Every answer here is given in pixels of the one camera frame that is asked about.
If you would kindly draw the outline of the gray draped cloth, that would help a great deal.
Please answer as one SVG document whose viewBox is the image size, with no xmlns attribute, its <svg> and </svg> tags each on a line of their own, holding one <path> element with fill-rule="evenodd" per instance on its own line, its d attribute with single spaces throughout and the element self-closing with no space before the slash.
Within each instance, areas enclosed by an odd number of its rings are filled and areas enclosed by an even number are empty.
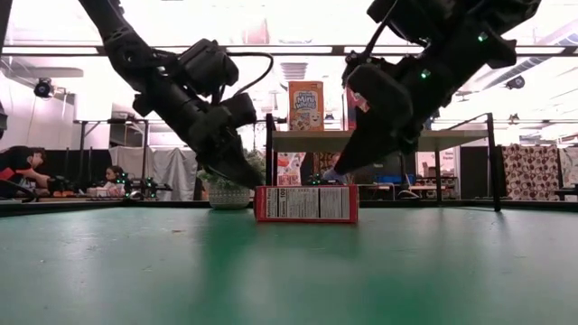
<svg viewBox="0 0 578 325">
<path fill-rule="evenodd" d="M 144 149 L 116 146 L 108 150 L 113 165 L 120 166 L 131 177 L 142 176 Z M 161 201 L 192 201 L 197 180 L 196 154 L 188 148 L 149 147 L 144 175 L 157 183 L 166 183 L 172 191 L 161 191 Z"/>
</svg>

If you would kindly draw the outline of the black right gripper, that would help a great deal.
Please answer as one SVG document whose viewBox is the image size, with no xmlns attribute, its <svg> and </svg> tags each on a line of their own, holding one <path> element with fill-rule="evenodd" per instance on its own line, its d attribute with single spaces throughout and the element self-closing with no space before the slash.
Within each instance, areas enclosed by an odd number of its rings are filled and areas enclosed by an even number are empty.
<svg viewBox="0 0 578 325">
<path fill-rule="evenodd" d="M 375 163 L 392 152 L 414 153 L 424 121 L 447 105 L 452 94 L 471 76 L 467 54 L 469 30 L 455 30 L 435 39 L 416 57 L 397 63 L 393 77 L 374 64 L 355 68 L 347 85 L 365 99 L 366 112 L 333 170 L 339 175 Z"/>
</svg>

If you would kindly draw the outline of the orange mandala tapestry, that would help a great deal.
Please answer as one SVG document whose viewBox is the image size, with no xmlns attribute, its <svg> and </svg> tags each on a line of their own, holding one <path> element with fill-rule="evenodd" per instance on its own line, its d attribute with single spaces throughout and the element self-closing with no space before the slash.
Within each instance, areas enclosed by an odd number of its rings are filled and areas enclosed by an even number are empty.
<svg viewBox="0 0 578 325">
<path fill-rule="evenodd" d="M 339 159 L 340 153 L 314 153 L 313 172 L 323 175 L 326 171 L 332 169 Z"/>
</svg>

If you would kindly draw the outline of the green table mat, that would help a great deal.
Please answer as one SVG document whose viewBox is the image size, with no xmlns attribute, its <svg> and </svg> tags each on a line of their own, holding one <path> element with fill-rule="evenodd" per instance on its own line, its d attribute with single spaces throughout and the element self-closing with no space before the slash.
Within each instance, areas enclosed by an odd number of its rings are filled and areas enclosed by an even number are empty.
<svg viewBox="0 0 578 325">
<path fill-rule="evenodd" d="M 1 217 L 0 325 L 578 325 L 578 213 Z"/>
</svg>

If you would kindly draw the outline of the brown patterned hanging cloth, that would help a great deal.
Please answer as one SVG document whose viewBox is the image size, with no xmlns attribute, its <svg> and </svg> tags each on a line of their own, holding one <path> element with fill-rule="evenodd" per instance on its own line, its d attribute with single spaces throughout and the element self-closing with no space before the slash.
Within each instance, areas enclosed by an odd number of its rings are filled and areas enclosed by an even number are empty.
<svg viewBox="0 0 578 325">
<path fill-rule="evenodd" d="M 502 147 L 506 193 L 512 200 L 559 200 L 558 149 L 555 145 Z"/>
</svg>

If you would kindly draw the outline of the white printed poster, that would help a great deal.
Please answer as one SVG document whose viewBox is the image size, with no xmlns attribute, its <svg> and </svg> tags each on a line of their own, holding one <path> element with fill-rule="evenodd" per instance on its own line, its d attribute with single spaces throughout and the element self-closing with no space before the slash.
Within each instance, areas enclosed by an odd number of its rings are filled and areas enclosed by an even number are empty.
<svg viewBox="0 0 578 325">
<path fill-rule="evenodd" d="M 300 186 L 301 167 L 306 153 L 279 153 L 277 155 L 277 184 Z"/>
</svg>

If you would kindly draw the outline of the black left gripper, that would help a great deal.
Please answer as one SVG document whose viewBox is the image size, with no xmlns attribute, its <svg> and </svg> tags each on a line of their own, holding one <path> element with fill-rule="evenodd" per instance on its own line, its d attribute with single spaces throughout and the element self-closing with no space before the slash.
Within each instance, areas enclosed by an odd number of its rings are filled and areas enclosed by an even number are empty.
<svg viewBox="0 0 578 325">
<path fill-rule="evenodd" d="M 200 158 L 200 177 L 254 190 L 263 173 L 247 156 L 238 128 L 256 122 L 247 93 L 211 104 L 174 82 L 157 80 L 135 95 L 142 116 L 155 112 Z"/>
</svg>

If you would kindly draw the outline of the background computer monitor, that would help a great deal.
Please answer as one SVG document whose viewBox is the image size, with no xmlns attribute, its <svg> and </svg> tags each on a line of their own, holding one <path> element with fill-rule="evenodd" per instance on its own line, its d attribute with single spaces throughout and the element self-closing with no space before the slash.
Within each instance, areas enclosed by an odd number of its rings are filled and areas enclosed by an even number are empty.
<svg viewBox="0 0 578 325">
<path fill-rule="evenodd" d="M 410 184 L 415 183 L 415 155 L 400 155 L 392 153 L 379 162 L 372 163 L 356 172 L 355 179 L 359 183 L 394 183 L 400 184 L 406 177 Z"/>
</svg>

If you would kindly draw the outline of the black partition panel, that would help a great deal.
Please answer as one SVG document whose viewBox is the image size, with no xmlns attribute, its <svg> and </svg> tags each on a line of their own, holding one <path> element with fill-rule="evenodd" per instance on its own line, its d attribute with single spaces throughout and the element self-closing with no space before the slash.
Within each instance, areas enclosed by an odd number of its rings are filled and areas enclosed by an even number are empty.
<svg viewBox="0 0 578 325">
<path fill-rule="evenodd" d="M 487 146 L 460 148 L 460 191 L 463 200 L 491 196 L 488 154 Z"/>
<path fill-rule="evenodd" d="M 51 197 L 85 196 L 89 188 L 103 185 L 106 169 L 112 165 L 108 150 L 49 150 L 39 169 L 50 176 L 48 191 Z"/>
</svg>

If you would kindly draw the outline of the wooden shelf with black legs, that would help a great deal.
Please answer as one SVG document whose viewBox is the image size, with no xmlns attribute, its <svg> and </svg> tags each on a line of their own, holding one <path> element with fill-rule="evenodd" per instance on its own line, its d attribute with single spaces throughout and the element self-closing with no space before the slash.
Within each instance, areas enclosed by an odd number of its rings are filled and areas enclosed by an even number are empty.
<svg viewBox="0 0 578 325">
<path fill-rule="evenodd" d="M 436 166 L 440 167 L 440 151 L 458 147 L 477 140 L 488 140 L 489 183 L 492 190 L 499 186 L 498 156 L 496 153 L 493 115 L 487 113 L 485 130 L 461 130 L 454 125 L 445 130 L 425 130 L 422 132 L 417 152 L 433 152 Z M 352 132 L 330 131 L 278 131 L 276 119 L 267 114 L 266 123 L 266 184 L 276 185 L 279 153 L 336 153 L 349 141 Z"/>
</svg>

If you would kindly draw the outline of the person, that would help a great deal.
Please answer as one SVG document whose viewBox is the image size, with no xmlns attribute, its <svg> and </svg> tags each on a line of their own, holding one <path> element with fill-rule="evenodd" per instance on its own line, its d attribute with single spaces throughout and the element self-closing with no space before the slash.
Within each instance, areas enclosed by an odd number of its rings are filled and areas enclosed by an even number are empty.
<svg viewBox="0 0 578 325">
<path fill-rule="evenodd" d="M 0 150 L 0 180 L 20 184 L 23 179 L 36 183 L 36 192 L 49 195 L 49 175 L 41 174 L 35 169 L 46 160 L 46 152 L 42 147 L 16 145 Z"/>
<path fill-rule="evenodd" d="M 118 165 L 107 167 L 104 188 L 110 197 L 120 197 L 125 194 L 125 185 L 122 182 L 123 173 L 124 170 Z"/>
</svg>

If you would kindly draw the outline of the small green potted plant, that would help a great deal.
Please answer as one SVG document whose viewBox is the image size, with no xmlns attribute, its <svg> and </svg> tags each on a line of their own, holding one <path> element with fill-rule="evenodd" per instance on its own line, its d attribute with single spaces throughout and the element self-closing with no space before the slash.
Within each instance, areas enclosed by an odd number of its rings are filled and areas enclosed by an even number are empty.
<svg viewBox="0 0 578 325">
<path fill-rule="evenodd" d="M 263 181 L 266 172 L 265 155 L 258 150 L 245 149 L 245 157 L 249 164 L 259 172 Z M 213 209 L 245 209 L 253 199 L 253 190 L 241 187 L 216 174 L 201 170 L 197 172 L 197 177 L 202 180 L 203 187 L 208 194 L 209 204 Z"/>
</svg>

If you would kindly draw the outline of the black background workstation frame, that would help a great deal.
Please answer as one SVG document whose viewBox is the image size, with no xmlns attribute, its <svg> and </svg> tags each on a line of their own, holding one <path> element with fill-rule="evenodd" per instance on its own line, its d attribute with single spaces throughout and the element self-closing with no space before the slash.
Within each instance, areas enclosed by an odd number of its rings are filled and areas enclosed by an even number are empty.
<svg viewBox="0 0 578 325">
<path fill-rule="evenodd" d="M 109 146 L 124 147 L 186 147 L 186 144 L 160 119 L 109 118 L 74 120 L 79 126 L 79 149 Z"/>
</svg>

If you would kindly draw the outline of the orange Mini-Wheats cereal box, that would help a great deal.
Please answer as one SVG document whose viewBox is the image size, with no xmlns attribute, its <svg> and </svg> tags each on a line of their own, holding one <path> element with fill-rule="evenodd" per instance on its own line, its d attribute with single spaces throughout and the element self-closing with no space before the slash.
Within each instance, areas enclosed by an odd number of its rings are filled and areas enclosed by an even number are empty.
<svg viewBox="0 0 578 325">
<path fill-rule="evenodd" d="M 290 81 L 288 83 L 290 131 L 324 130 L 324 97 L 322 81 Z"/>
</svg>

